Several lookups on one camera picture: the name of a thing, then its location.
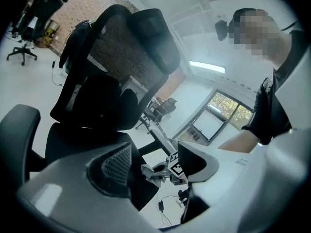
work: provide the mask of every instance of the brick wall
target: brick wall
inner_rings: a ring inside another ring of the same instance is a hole
[[[64,3],[62,8],[52,16],[52,19],[60,25],[56,33],[56,36],[59,38],[52,43],[56,50],[62,52],[65,40],[76,24],[83,20],[97,18],[106,8],[113,4],[121,4],[127,7],[132,13],[138,11],[138,9],[127,0],[69,0],[67,3]],[[109,65],[107,63],[107,58],[104,62],[105,66]],[[118,80],[128,75],[132,75],[135,76],[135,78],[147,89],[150,88],[153,82],[160,76],[159,71],[152,67],[148,67],[148,70],[142,70],[141,67],[135,66],[132,67],[135,70],[129,70],[126,65],[116,65],[116,63],[114,63],[114,65],[111,66],[115,67],[112,74],[115,78],[118,78]],[[184,74],[181,69],[178,68],[172,75],[170,75],[169,80],[159,90],[157,96],[166,100],[184,81],[184,79]]]
[[[168,99],[185,79],[186,76],[179,67],[175,72],[170,75],[169,80],[167,80],[165,85],[162,86],[162,88],[157,92],[156,95],[163,100]]]

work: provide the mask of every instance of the chair headrest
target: chair headrest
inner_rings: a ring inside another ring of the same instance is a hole
[[[178,48],[159,9],[133,13],[127,25],[162,73],[171,74],[179,67]]]

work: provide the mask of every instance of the mesh vent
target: mesh vent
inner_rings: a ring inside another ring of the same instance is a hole
[[[131,146],[128,146],[105,160],[102,164],[102,170],[106,177],[117,184],[126,186],[127,174],[131,164]]]
[[[122,16],[111,17],[97,35],[87,60],[121,84],[132,76],[140,86],[149,90],[163,74],[126,22]]]
[[[77,95],[78,95],[78,92],[79,92],[80,89],[81,89],[81,86],[82,86],[82,85],[77,84],[76,87],[74,88],[73,94],[72,94],[72,96],[71,96],[71,98],[70,98],[70,100],[69,100],[67,106],[65,107],[65,110],[66,110],[66,111],[69,111],[69,112],[72,111],[73,103],[74,103],[74,101],[75,101],[76,98],[77,98]]]

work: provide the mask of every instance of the black t-shirt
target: black t-shirt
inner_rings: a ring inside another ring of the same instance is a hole
[[[287,132],[291,124],[280,102],[276,91],[282,86],[304,55],[308,41],[302,31],[293,30],[292,47],[285,62],[274,70],[271,77],[264,80],[256,95],[253,114],[243,130],[250,130],[262,144],[268,144],[272,137]]]

